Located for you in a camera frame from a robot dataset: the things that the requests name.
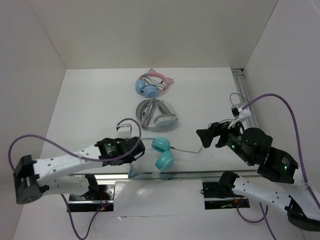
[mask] black cable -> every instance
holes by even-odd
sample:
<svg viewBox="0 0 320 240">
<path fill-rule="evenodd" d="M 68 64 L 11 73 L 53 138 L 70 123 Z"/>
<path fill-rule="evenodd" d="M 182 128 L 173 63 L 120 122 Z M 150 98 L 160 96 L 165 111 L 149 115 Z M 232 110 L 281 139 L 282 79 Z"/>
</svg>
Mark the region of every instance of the black cable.
<svg viewBox="0 0 320 240">
<path fill-rule="evenodd" d="M 164 86 L 163 84 L 162 84 L 162 82 L 158 82 L 157 80 L 154 80 L 154 79 L 151 79 L 150 77 L 147 77 L 147 76 L 145 76 L 145 75 L 142 75 L 143 76 L 143 79 L 144 79 L 144 81 L 147 83 L 147 85 L 145 85 L 145 86 L 143 86 L 143 87 L 141 87 L 140 88 L 140 92 L 146 87 L 146 86 L 155 86 L 156 88 L 163 88 L 163 91 L 165 91 L 167 88 L 166 88 L 166 86 Z"/>
<path fill-rule="evenodd" d="M 177 149 L 177 148 L 175 148 L 175 147 L 173 147 L 173 146 L 172 146 L 171 148 L 174 149 L 174 150 L 177 150 L 177 151 L 185 152 L 185 153 L 198 154 L 198 153 L 200 153 L 200 151 L 202 150 L 203 147 L 204 147 L 204 146 L 202 145 L 198 152 L 195 152 L 195 151 L 187 151 L 187 150 L 182 150 L 182 149 Z"/>
<path fill-rule="evenodd" d="M 239 97 L 243 98 L 243 99 L 246 100 L 248 103 L 250 103 L 250 101 L 249 101 L 248 99 L 246 99 L 244 96 L 240 95 L 239 93 L 233 92 L 233 93 L 231 93 L 230 96 L 229 96 L 230 102 L 231 102 L 232 106 L 234 106 L 234 103 L 232 102 L 232 99 L 231 99 L 231 96 L 232 96 L 233 94 L 238 95 Z"/>
</svg>

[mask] white enclosure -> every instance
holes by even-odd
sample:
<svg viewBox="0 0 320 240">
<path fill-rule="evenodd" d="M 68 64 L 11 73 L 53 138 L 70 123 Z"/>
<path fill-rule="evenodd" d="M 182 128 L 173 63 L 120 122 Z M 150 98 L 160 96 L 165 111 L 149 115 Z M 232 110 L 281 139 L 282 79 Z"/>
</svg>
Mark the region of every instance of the white enclosure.
<svg viewBox="0 0 320 240">
<path fill-rule="evenodd" d="M 117 121 L 135 117 L 135 106 L 144 99 L 134 90 L 135 79 L 149 68 L 175 79 L 160 98 L 174 106 L 178 125 L 160 135 L 181 149 L 197 151 L 201 144 L 196 129 L 232 117 L 229 94 L 237 91 L 237 85 L 231 69 L 244 69 L 251 99 L 268 92 L 283 96 L 296 114 L 309 179 L 320 188 L 316 144 L 320 0 L 2 0 L 0 30 L 1 240 L 76 239 L 58 195 L 23 207 L 16 204 L 7 160 L 10 143 L 33 133 L 76 151 L 114 137 Z M 265 98 L 254 105 L 254 111 L 274 146 L 298 159 L 285 106 Z M 158 154 L 149 142 L 145 145 L 147 153 L 135 166 L 152 172 Z M 61 153 L 40 140 L 25 139 L 13 149 L 13 164 L 28 154 L 36 159 Z M 175 157 L 173 172 L 255 169 L 223 148 L 205 149 L 197 157 L 175 152 Z M 90 172 L 127 173 L 128 167 Z M 178 187 L 168 186 L 170 196 L 154 198 L 171 198 L 181 205 L 168 203 L 160 214 L 162 208 L 155 209 L 150 199 L 144 199 L 145 207 L 137 208 L 144 212 L 103 213 L 88 240 L 128 239 L 126 233 L 142 240 L 272 239 L 265 224 L 248 224 L 235 209 L 204 211 L 199 182 L 190 184 L 192 202 L 186 197 L 188 183 L 182 183 L 180 195 L 175 196 L 170 191 Z M 251 205 L 244 214 L 258 218 L 259 207 Z M 81 236 L 91 215 L 74 214 Z M 278 240 L 320 239 L 319 234 L 293 227 L 272 209 L 270 215 Z"/>
</svg>

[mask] teal headphones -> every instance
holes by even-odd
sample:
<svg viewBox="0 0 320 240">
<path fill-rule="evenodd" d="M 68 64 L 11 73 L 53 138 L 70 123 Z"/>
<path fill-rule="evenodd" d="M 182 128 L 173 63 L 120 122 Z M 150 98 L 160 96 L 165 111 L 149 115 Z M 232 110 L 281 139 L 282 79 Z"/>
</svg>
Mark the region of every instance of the teal headphones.
<svg viewBox="0 0 320 240">
<path fill-rule="evenodd" d="M 170 142 L 168 139 L 164 137 L 145 137 L 141 140 L 152 140 L 152 148 L 160 153 L 160 157 L 155 161 L 155 166 L 159 169 L 159 172 L 167 170 L 172 163 L 174 162 L 174 156 L 171 153 L 172 147 L 170 146 Z M 136 170 L 135 166 L 132 163 L 129 163 L 130 170 L 128 173 L 129 178 L 135 178 L 137 176 L 144 177 L 145 174 Z"/>
<path fill-rule="evenodd" d="M 160 171 L 167 170 L 174 163 L 174 156 L 171 153 L 169 140 L 164 137 L 154 138 L 151 147 L 154 150 L 162 153 L 155 162 L 156 168 Z"/>
</svg>

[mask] white wall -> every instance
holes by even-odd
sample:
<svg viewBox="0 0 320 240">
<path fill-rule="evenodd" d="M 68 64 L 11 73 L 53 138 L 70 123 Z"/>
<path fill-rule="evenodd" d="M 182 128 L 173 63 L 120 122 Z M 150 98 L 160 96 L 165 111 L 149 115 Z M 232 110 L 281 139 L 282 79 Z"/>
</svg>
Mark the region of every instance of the white wall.
<svg viewBox="0 0 320 240">
<path fill-rule="evenodd" d="M 45 136 L 65 67 L 26 0 L 0 2 L 0 239 L 14 236 L 22 206 L 17 205 L 9 144 L 18 136 Z M 29 139 L 13 149 L 14 163 L 39 157 L 43 142 Z"/>
<path fill-rule="evenodd" d="M 235 67 L 278 0 L 29 0 L 68 69 Z"/>
<path fill-rule="evenodd" d="M 320 0 L 280 0 L 245 70 L 250 97 L 283 96 L 292 106 L 309 179 L 320 190 Z M 278 99 L 255 104 L 259 126 L 298 160 L 292 120 Z M 306 239 L 319 239 L 305 232 Z"/>
</svg>

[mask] light blue headphones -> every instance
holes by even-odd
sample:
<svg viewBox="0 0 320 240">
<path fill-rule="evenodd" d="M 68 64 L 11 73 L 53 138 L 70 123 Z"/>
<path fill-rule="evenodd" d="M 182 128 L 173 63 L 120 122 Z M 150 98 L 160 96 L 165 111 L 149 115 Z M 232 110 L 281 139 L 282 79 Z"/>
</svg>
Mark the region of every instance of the light blue headphones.
<svg viewBox="0 0 320 240">
<path fill-rule="evenodd" d="M 151 144 L 152 148 L 162 153 L 161 156 L 155 162 L 156 168 L 159 169 L 159 172 L 155 172 L 156 174 L 159 174 L 162 171 L 167 170 L 172 165 L 172 163 L 174 162 L 174 156 L 170 152 L 172 147 L 170 146 L 170 142 L 168 139 L 164 137 L 157 137 L 157 138 L 146 137 L 141 140 L 152 140 L 152 144 Z M 141 178 L 145 178 L 149 176 L 148 174 L 137 171 L 135 166 L 132 163 L 129 163 L 129 165 L 130 165 L 130 170 L 128 173 L 128 177 L 130 179 L 136 178 L 137 176 Z"/>
<path fill-rule="evenodd" d="M 162 153 L 155 162 L 156 168 L 160 171 L 167 170 L 174 163 L 169 140 L 164 137 L 157 137 L 152 141 L 151 147 Z"/>
<path fill-rule="evenodd" d="M 150 77 L 160 78 L 161 82 L 151 79 Z M 169 78 L 163 74 L 156 71 L 149 71 L 141 75 L 135 82 L 135 90 L 138 94 L 143 94 L 147 98 L 153 99 L 166 90 L 169 82 Z"/>
</svg>

